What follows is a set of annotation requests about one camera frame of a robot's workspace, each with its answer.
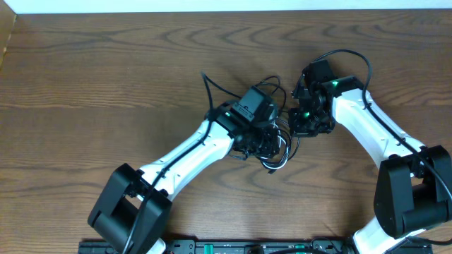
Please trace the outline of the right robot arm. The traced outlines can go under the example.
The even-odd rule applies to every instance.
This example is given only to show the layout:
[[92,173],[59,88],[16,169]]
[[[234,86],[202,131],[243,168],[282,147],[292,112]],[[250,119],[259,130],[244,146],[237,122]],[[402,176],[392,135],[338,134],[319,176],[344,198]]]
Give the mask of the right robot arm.
[[344,126],[379,172],[374,218],[343,245],[343,253],[391,253],[404,243],[433,245],[418,235],[451,220],[451,156],[408,135],[374,102],[353,75],[339,78],[325,59],[311,62],[292,96],[290,133],[298,138],[329,134]]

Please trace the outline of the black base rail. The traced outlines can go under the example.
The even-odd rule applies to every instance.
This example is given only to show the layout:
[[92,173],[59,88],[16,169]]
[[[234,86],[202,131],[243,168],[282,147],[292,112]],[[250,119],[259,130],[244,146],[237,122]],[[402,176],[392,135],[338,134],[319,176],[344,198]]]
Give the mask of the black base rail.
[[[247,254],[247,253],[273,253],[289,248],[302,250],[321,250],[325,253],[357,253],[347,241],[329,241],[326,238],[299,242],[246,242],[246,241],[195,241],[191,239],[178,239],[166,243],[163,253],[175,254]],[[104,241],[82,241],[78,244],[78,254],[113,254],[119,253]],[[432,254],[431,245],[418,243],[404,243],[388,253],[400,254]]]

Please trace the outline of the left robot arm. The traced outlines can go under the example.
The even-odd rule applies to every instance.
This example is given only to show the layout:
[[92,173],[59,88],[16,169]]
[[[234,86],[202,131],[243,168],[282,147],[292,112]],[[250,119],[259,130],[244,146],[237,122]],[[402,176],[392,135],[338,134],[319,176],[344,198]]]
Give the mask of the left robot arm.
[[195,133],[159,160],[115,169],[88,224],[118,253],[164,253],[162,234],[180,191],[231,150],[273,157],[277,131],[270,125],[277,115],[271,96],[255,86],[237,101],[211,107]]

